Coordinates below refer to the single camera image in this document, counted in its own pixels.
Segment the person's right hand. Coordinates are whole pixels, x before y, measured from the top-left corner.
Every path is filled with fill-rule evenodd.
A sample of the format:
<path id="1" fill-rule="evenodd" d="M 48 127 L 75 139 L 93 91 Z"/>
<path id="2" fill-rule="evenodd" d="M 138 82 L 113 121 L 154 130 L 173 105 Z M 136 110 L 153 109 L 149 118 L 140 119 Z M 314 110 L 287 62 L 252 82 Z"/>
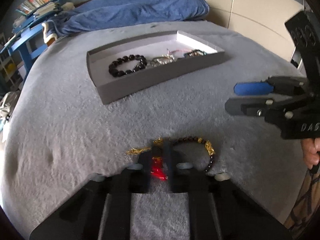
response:
<path id="1" fill-rule="evenodd" d="M 303 151 L 303 160 L 308 169 L 319 163 L 320 139 L 303 139 L 301 140 Z"/>

